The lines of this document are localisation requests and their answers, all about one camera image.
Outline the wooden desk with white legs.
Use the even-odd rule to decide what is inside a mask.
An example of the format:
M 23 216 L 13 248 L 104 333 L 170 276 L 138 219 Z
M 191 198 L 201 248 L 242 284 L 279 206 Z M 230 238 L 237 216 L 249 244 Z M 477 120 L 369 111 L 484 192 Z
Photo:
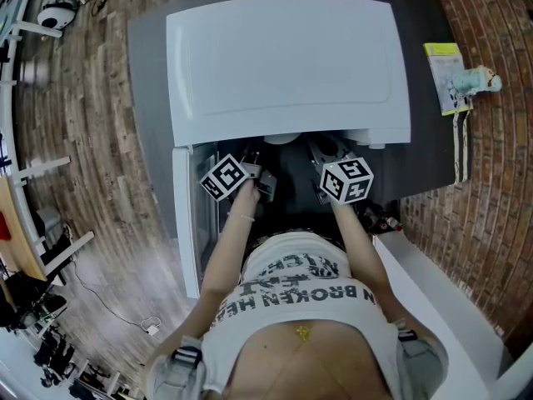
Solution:
M 42 263 L 41 254 L 44 253 L 42 243 L 45 237 L 37 234 L 22 188 L 28 178 L 68 163 L 70 158 L 62 157 L 0 177 L 0 213 L 4 216 L 11 234 L 9 240 L 0 240 L 0 258 L 8 268 L 44 281 L 53 270 L 94 238 L 94 232 L 89 231 L 59 253 L 50 263 Z

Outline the glass-topped table white legs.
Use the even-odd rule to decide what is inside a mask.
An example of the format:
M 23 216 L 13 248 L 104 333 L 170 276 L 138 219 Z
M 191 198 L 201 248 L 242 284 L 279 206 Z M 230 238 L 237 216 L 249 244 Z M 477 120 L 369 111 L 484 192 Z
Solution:
M 0 45 L 5 41 L 20 41 L 19 31 L 38 33 L 44 36 L 60 38 L 62 32 L 53 28 L 41 26 L 38 23 L 24 22 L 23 17 L 26 11 L 28 0 L 10 0 L 0 7 Z

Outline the pale teal plush toy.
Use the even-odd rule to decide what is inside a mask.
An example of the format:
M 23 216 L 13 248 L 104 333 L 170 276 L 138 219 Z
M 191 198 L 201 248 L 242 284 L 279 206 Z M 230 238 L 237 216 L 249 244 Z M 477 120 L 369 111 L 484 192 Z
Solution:
M 475 96 L 477 93 L 498 93 L 502 88 L 500 76 L 485 66 L 478 66 L 454 74 L 451 84 L 462 96 Z

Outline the white low platform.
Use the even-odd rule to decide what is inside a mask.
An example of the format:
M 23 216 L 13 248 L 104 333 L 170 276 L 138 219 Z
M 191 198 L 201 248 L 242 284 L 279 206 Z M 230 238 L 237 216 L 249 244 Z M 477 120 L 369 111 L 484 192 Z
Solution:
M 373 242 L 395 295 L 448 353 L 446 380 L 432 400 L 533 400 L 533 344 L 512 359 L 481 311 L 403 233 Z

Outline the black table with white legs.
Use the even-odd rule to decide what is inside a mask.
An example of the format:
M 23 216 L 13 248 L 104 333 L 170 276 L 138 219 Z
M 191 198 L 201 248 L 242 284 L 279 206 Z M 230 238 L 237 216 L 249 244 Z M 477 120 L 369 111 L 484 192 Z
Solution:
M 177 236 L 172 186 L 171 110 L 166 68 L 169 14 L 226 0 L 171 0 L 129 21 L 127 47 L 132 105 L 143 159 L 168 235 Z M 411 104 L 411 141 L 383 150 L 363 149 L 376 177 L 371 200 L 386 203 L 455 181 L 452 119 L 442 116 L 425 43 L 451 43 L 441 0 L 377 0 L 391 5 L 406 65 Z

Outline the white microwave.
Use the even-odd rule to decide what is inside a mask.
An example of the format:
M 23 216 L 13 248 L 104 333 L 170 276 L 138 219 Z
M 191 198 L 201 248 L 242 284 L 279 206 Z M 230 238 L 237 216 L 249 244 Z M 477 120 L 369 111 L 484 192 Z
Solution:
M 391 6 L 373 0 L 231 0 L 166 20 L 172 175 L 182 273 L 197 298 L 217 240 L 205 182 L 221 141 L 338 131 L 372 148 L 411 140 L 406 66 Z

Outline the person's torso in white shirt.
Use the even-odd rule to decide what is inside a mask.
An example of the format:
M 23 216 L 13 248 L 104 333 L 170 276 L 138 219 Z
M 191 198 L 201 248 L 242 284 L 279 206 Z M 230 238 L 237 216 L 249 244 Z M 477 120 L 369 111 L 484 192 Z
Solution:
M 272 324 L 329 320 L 357 329 L 370 345 L 394 400 L 402 400 L 398 329 L 371 289 L 349 276 L 339 248 L 305 232 L 271 238 L 253 252 L 240 284 L 222 301 L 202 340 L 203 387 L 221 393 L 242 347 Z

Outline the yellow-green booklet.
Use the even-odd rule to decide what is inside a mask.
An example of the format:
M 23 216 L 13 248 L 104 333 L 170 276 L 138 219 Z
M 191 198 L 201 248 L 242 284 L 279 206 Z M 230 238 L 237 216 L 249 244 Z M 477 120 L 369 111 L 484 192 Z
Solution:
M 465 70 L 458 45 L 454 42 L 427 42 L 423 44 L 423 48 L 431 68 L 441 115 L 471 110 L 470 100 L 461 95 L 452 84 L 452 78 Z

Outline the person's right forearm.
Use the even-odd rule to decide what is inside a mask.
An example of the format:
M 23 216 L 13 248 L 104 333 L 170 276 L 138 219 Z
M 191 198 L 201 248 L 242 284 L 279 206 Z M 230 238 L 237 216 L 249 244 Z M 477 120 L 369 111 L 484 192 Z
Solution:
M 351 275 L 370 288 L 388 321 L 401 319 L 386 269 L 354 209 L 335 202 L 331 206 L 344 242 Z

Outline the person's black shorts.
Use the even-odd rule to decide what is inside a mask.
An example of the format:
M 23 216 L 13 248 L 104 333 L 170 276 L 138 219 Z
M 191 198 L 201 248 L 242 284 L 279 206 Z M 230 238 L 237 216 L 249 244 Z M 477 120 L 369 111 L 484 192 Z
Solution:
M 339 227 L 332 212 L 275 214 L 262 217 L 252 224 L 247 247 L 256 248 L 268 238 L 288 232 L 309 232 L 326 239 L 328 242 L 345 250 Z

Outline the white panda-faced round device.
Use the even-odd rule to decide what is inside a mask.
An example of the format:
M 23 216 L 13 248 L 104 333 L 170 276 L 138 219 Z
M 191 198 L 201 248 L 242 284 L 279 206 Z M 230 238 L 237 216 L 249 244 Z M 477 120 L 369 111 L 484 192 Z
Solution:
M 63 30 L 83 4 L 84 0 L 43 0 L 37 22 L 45 28 Z

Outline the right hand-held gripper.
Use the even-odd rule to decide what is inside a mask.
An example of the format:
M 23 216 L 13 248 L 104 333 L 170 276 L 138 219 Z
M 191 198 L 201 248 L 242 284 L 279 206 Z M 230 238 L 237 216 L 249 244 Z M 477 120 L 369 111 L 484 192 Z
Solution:
M 374 174 L 363 157 L 355 153 L 339 138 L 325 137 L 322 151 L 308 138 L 311 162 L 320 170 L 318 192 L 330 202 L 347 205 L 367 199 Z

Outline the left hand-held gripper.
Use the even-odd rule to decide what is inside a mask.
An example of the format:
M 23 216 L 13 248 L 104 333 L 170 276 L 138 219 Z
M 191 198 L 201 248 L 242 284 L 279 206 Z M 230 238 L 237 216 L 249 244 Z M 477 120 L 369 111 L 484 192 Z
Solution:
M 200 181 L 200 185 L 216 202 L 230 197 L 248 179 L 254 181 L 261 200 L 271 203 L 276 192 L 277 179 L 257 160 L 260 148 L 247 146 L 242 153 L 242 161 L 231 154 L 222 158 Z

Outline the person's left forearm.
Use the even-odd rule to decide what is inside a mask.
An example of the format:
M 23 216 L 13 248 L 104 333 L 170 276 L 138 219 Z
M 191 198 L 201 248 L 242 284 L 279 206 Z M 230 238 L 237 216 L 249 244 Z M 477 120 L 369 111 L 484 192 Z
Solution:
M 237 287 L 258 202 L 259 192 L 249 179 L 242 184 L 227 215 L 208 261 L 200 297 L 181 326 L 183 335 L 201 337 L 211 326 L 222 301 Z

